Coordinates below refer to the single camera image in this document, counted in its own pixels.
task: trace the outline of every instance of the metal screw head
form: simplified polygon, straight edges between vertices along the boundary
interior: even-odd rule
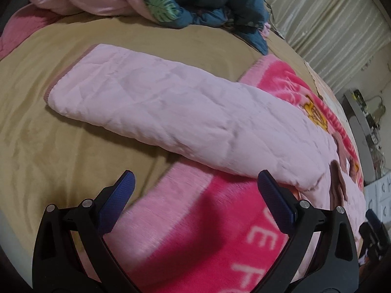
[[[337,206],[337,212],[339,212],[340,214],[343,214],[345,212],[345,208],[343,208],[342,206]]]
[[[46,207],[47,212],[52,212],[55,209],[55,206],[53,204],[50,204],[48,207]]]
[[[303,208],[310,208],[310,203],[306,200],[301,200],[300,201],[300,206]]]
[[[84,199],[81,205],[86,208],[90,207],[92,205],[92,199]]]

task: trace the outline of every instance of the white printed letter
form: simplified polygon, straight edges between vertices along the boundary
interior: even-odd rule
[[[255,280],[254,286],[257,285],[259,281],[261,281],[263,275],[265,274],[264,269],[256,269],[251,266],[246,266],[243,264],[233,264],[232,270],[241,271],[245,273],[245,276],[243,277],[243,281],[240,284],[241,289],[245,289],[247,285],[250,284],[251,278],[254,274],[258,275],[257,279]]]
[[[247,243],[253,243],[255,235],[258,232],[260,234],[262,234],[261,240],[259,241],[258,245],[260,247],[264,247],[266,245],[267,237],[270,237],[270,250],[274,250],[274,248],[276,247],[278,234],[276,234],[273,231],[270,231],[270,230],[267,230],[267,229],[263,229],[263,228],[258,227],[258,226],[253,226],[251,228],[249,234],[247,235]]]

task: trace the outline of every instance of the pink bedding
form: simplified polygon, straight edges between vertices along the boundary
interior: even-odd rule
[[[145,292],[248,292],[255,286],[286,241],[257,191],[254,178],[262,169],[315,207],[343,205],[358,244],[365,200],[341,170],[337,145],[325,131],[338,128],[316,106],[306,109],[312,94],[273,55],[241,82],[98,45],[46,93],[60,114],[217,169],[183,158],[105,237]],[[295,279],[305,273],[317,237]]]
[[[17,48],[26,38],[63,16],[29,4],[11,16],[0,36],[0,60]]]

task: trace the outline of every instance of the tan bed sheet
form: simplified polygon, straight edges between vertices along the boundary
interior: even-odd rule
[[[94,198],[126,169],[136,175],[134,201],[176,159],[159,147],[67,119],[45,107],[42,97],[49,82],[98,43],[180,61],[231,81],[260,57],[220,29],[172,30],[142,18],[82,13],[39,30],[0,61],[0,209],[29,254],[48,204],[70,207]],[[271,35],[269,46],[315,89],[303,60],[297,54],[292,61],[287,57],[292,49],[283,40]]]

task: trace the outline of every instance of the green leaf print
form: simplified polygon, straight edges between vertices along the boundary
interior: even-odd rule
[[[179,10],[172,0],[148,0],[147,6],[159,22],[171,22],[178,18]]]

